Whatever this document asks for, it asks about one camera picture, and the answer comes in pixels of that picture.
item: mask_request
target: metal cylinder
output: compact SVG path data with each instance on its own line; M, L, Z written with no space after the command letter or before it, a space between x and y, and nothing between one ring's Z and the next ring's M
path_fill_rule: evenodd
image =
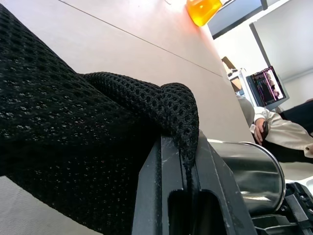
M251 215L279 209L286 192L285 178L269 151L248 142L208 141L232 170Z

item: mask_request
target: yellow liquid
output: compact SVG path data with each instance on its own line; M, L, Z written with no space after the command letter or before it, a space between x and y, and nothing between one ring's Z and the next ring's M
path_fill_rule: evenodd
M187 11L197 26L204 26L222 7L220 0L187 0Z

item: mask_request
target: black mesh fabric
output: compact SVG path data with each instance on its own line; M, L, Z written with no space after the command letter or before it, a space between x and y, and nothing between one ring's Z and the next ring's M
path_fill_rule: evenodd
M199 119L187 87L77 74L0 4L0 175L97 232L130 234L138 173L161 133L189 171Z

